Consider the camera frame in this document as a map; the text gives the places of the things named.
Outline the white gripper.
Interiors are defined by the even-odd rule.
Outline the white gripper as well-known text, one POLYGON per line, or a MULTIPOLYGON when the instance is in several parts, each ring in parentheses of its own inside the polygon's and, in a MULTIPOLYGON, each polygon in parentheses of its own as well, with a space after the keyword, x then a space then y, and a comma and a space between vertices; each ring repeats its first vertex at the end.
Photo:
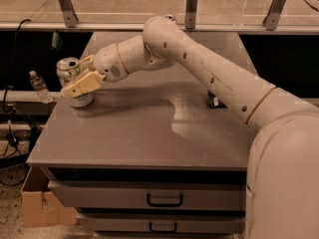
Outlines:
POLYGON ((75 98, 91 93, 102 86, 103 80, 114 83, 129 75, 121 62, 116 44, 100 49, 95 56, 82 59, 79 67, 83 72, 66 87, 62 87, 61 94, 64 97, 75 98))

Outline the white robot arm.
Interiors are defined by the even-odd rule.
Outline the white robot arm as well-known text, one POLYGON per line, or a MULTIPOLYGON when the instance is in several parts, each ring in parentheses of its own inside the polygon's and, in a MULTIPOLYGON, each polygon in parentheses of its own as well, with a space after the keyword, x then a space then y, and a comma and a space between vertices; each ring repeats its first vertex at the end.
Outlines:
POLYGON ((255 130, 247 167, 245 239, 318 239, 319 108, 193 41, 170 16, 87 57, 62 93, 77 97, 165 62, 182 64, 255 130))

